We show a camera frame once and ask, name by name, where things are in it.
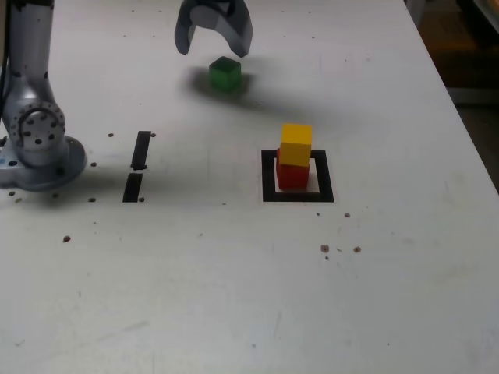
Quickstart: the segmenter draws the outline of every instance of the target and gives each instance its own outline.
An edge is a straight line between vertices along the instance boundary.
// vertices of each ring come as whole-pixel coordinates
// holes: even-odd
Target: floor
[[[425,12],[458,12],[455,0],[429,0]],[[499,192],[499,108],[458,108],[469,136]]]

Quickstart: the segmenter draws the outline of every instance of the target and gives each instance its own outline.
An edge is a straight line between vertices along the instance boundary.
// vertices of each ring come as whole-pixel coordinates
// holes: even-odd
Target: black tape strip
[[[262,150],[262,190],[264,202],[276,203],[333,203],[333,189],[327,166],[326,151],[313,150],[310,158],[315,160],[317,183],[320,192],[275,192],[274,159],[276,150]]]
[[[333,187],[331,186],[331,176],[329,175],[329,167],[327,166],[326,151],[313,150],[310,157],[315,160],[317,183],[319,184],[321,201],[334,202]]]
[[[147,151],[149,150],[150,131],[139,131],[135,150],[133,151],[132,165],[133,170],[147,169],[146,159]]]
[[[124,203],[137,203],[139,201],[140,185],[142,184],[142,174],[130,173],[126,180],[125,193],[123,193]]]

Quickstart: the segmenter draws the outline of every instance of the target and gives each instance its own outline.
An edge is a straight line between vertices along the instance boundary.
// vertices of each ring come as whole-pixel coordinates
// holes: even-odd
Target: white table
[[[499,199],[404,3],[248,3],[238,101],[193,84],[230,52],[179,55],[179,2],[57,3],[51,81],[97,167],[0,193],[0,372],[497,373]],[[335,203],[262,202],[283,122]]]

